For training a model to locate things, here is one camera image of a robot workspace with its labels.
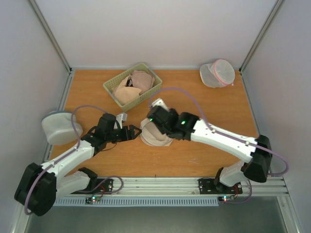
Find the white mesh laundry bag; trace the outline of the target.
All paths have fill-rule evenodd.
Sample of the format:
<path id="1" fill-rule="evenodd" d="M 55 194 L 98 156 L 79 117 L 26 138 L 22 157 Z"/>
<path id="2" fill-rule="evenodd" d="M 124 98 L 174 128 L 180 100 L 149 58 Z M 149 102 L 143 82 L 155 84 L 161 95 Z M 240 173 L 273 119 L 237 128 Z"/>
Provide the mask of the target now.
<path id="1" fill-rule="evenodd" d="M 141 134 L 140 138 L 143 143 L 153 147 L 165 147 L 169 146 L 173 139 L 169 138 L 166 134 L 162 134 L 156 125 L 145 118 L 140 123 Z"/>

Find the beige bra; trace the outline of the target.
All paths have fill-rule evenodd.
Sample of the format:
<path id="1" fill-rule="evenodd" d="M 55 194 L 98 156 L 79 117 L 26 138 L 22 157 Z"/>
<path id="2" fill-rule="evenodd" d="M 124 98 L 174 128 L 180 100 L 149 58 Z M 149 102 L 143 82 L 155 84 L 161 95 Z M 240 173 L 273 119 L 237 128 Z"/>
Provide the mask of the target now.
<path id="1" fill-rule="evenodd" d="M 132 79 L 133 87 L 126 86 L 128 79 Z M 155 77 L 145 71 L 134 70 L 113 89 L 113 95 L 120 105 L 126 105 L 153 87 Z"/>

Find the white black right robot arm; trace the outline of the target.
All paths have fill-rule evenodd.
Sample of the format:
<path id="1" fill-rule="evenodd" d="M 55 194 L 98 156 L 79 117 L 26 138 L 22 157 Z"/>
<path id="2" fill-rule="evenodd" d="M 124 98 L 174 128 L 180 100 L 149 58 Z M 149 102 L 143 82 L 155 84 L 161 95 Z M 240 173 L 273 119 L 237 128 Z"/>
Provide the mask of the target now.
<path id="1" fill-rule="evenodd" d="M 173 108 L 167 110 L 154 106 L 147 118 L 157 129 L 169 138 L 207 144 L 228 152 L 239 162 L 218 170 L 213 184 L 218 192 L 224 193 L 234 185 L 251 180 L 257 183 L 267 181 L 272 160 L 270 140 L 264 135 L 257 138 L 238 135 L 213 125 L 200 117 Z"/>

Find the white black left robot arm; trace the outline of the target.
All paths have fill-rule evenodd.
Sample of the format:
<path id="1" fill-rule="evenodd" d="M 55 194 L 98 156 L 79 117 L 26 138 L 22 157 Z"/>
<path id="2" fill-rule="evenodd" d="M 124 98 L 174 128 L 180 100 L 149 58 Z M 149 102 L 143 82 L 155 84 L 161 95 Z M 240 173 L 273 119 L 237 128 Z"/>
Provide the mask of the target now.
<path id="1" fill-rule="evenodd" d="M 58 198 L 79 191 L 93 193 L 98 181 L 92 178 L 92 171 L 80 169 L 73 175 L 68 173 L 80 163 L 103 151 L 108 143 L 136 139 L 141 129 L 128 125 L 112 114 L 103 114 L 96 126 L 92 127 L 68 151 L 40 165 L 29 164 L 21 177 L 14 198 L 24 206 L 26 215 L 42 216 Z"/>

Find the black bra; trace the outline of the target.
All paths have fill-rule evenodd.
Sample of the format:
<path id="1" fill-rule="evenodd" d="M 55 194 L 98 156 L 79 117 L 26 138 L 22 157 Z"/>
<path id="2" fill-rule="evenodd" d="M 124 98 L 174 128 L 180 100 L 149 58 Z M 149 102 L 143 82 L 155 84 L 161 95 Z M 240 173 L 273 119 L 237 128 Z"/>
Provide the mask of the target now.
<path id="1" fill-rule="evenodd" d="M 126 86 L 128 86 L 128 87 L 133 87 L 132 79 L 128 79 L 128 80 L 127 80 Z"/>

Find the white pink-zipper laundry bag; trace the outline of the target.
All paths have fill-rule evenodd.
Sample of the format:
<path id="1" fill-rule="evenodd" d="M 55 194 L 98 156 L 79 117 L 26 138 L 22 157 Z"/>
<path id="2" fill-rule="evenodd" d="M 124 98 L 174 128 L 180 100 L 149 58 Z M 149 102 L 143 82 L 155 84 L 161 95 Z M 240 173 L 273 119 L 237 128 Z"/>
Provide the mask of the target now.
<path id="1" fill-rule="evenodd" d="M 223 59 L 218 59 L 213 63 L 203 64 L 199 72 L 202 83 L 211 88 L 233 85 L 235 80 L 233 66 Z"/>

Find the white blue-rim laundry bag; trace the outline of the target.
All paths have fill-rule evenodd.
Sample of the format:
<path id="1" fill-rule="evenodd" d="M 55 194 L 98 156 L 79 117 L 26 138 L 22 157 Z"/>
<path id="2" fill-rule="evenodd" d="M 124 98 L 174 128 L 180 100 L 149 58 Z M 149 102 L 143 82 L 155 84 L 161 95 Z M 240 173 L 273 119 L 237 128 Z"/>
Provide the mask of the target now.
<path id="1" fill-rule="evenodd" d="M 41 121 L 47 142 L 54 146 L 65 145 L 77 140 L 83 133 L 76 116 L 68 111 L 53 111 Z"/>

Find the pale green plastic basket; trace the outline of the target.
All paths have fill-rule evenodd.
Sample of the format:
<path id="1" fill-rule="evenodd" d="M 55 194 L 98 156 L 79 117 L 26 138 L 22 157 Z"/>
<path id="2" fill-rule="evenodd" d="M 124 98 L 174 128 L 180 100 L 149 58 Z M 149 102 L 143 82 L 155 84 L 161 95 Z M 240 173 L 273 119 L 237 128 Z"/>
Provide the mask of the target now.
<path id="1" fill-rule="evenodd" d="M 127 112 L 161 88 L 162 80 L 145 64 L 139 63 L 103 83 L 103 87 Z"/>

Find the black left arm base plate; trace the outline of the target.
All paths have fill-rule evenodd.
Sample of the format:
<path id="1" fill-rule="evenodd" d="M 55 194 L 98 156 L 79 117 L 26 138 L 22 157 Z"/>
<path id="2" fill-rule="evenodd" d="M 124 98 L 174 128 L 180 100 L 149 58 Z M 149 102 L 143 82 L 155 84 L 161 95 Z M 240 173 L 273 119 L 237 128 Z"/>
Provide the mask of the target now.
<path id="1" fill-rule="evenodd" d="M 97 179 L 97 181 L 94 184 L 94 187 L 96 189 L 91 189 L 91 186 L 88 186 L 84 190 L 75 191 L 72 194 L 96 194 L 96 193 L 102 193 L 102 192 L 111 192 L 113 189 L 113 179 L 107 179 L 104 181 L 104 179 Z"/>

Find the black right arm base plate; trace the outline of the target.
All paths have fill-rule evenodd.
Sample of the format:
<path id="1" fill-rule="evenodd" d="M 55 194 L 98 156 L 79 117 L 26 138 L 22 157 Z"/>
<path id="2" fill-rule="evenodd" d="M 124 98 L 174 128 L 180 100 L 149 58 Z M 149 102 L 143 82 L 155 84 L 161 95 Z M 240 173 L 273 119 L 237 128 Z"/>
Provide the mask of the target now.
<path id="1" fill-rule="evenodd" d="M 200 178 L 198 179 L 198 188 L 199 193 L 203 194 L 215 194 L 215 195 L 235 195 L 235 194 L 242 194 L 242 185 L 241 183 L 236 183 L 232 187 L 223 186 L 216 186 L 214 184 L 213 178 Z"/>

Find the aluminium front rail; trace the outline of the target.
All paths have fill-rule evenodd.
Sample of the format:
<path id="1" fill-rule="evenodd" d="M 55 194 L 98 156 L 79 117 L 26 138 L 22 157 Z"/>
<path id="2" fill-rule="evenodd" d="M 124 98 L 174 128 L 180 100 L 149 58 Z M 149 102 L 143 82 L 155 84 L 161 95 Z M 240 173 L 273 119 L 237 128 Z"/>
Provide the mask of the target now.
<path id="1" fill-rule="evenodd" d="M 122 197 L 190 197 L 190 196 L 220 196 L 205 184 L 199 183 L 199 177 L 123 177 L 121 182 L 114 179 L 113 196 Z M 265 183 L 241 182 L 242 193 L 239 197 L 278 197 L 289 196 L 288 188 L 282 177 L 269 177 Z"/>

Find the aluminium frame post left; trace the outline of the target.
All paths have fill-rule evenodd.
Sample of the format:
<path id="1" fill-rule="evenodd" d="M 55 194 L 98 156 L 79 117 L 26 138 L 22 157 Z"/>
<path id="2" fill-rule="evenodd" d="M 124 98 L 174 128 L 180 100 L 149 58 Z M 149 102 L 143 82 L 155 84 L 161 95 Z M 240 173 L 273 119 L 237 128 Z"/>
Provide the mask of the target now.
<path id="1" fill-rule="evenodd" d="M 68 72 L 68 74 L 71 73 L 72 68 L 69 65 L 69 62 L 67 61 L 62 49 L 60 48 L 47 20 L 45 19 L 38 3 L 35 0 L 27 0 L 27 2 L 29 3 L 30 7 L 32 8 L 34 14 L 36 15 L 37 19 L 39 20 L 39 23 L 41 24 L 41 26 L 43 27 L 43 30 L 45 31 L 48 39 L 50 40 L 50 42 L 52 43 L 56 53 L 58 54 L 59 58 L 61 59 L 66 71 Z"/>

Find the aluminium frame post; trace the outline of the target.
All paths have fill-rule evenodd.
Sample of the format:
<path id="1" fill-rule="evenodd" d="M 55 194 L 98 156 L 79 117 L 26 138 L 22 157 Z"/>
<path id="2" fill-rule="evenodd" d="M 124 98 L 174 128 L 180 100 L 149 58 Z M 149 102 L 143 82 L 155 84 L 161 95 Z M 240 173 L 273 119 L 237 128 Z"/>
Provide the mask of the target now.
<path id="1" fill-rule="evenodd" d="M 249 52 L 247 53 L 246 58 L 244 59 L 241 67 L 239 68 L 239 73 L 242 76 L 243 72 L 245 71 L 246 67 L 250 63 L 252 57 L 255 55 L 255 52 L 258 50 L 262 40 L 266 36 L 268 30 L 270 29 L 271 25 L 273 24 L 275 18 L 277 17 L 279 11 L 281 10 L 285 0 L 276 0 L 272 9 L 270 10 L 267 18 L 265 19 L 261 29 L 259 30 L 258 35 L 256 36 Z"/>
<path id="2" fill-rule="evenodd" d="M 69 65 L 69 62 L 67 61 L 62 49 L 60 48 L 47 20 L 45 19 L 38 3 L 35 0 L 27 0 L 27 2 L 29 3 L 30 7 L 32 8 L 34 14 L 36 15 L 37 19 L 39 20 L 39 23 L 41 24 L 41 26 L 43 27 L 43 30 L 45 31 L 48 39 L 50 40 L 50 42 L 52 43 L 56 53 L 58 54 L 59 58 L 61 59 L 66 71 L 68 72 L 68 74 L 71 73 L 72 68 Z"/>

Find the aluminium frame post right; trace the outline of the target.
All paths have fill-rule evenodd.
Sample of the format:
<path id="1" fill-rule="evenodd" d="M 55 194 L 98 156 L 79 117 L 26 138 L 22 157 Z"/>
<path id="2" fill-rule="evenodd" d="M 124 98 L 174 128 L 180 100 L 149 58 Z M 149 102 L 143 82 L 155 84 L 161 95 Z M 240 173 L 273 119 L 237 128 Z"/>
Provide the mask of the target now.
<path id="1" fill-rule="evenodd" d="M 239 68 L 239 73 L 242 76 L 243 72 L 245 71 L 246 67 L 250 63 L 252 57 L 255 55 L 255 52 L 258 50 L 262 40 L 266 36 L 268 30 L 270 29 L 271 25 L 273 24 L 275 18 L 277 17 L 279 11 L 281 10 L 285 0 L 276 0 L 272 9 L 270 10 L 267 18 L 265 19 L 261 29 L 259 30 L 258 35 L 256 36 L 249 52 L 247 53 L 246 58 L 244 59 L 241 67 Z"/>

